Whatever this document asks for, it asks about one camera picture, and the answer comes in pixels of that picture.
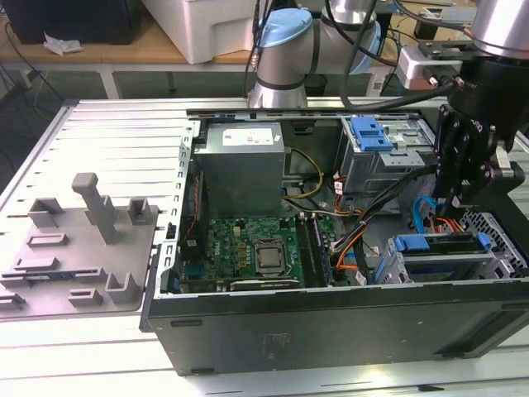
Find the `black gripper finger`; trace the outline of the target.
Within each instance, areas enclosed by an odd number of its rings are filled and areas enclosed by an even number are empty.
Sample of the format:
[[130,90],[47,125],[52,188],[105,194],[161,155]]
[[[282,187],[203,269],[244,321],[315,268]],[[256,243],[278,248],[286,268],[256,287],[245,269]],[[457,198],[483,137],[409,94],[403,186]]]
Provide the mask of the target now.
[[458,184],[454,193],[454,217],[461,218],[467,210],[488,207],[488,189],[495,176],[495,165],[490,156],[473,159],[468,154],[461,154],[456,159]]
[[445,206],[462,207],[462,185],[469,148],[468,120],[450,105],[439,109],[436,128],[435,153],[437,155],[436,182],[433,197],[445,199]]

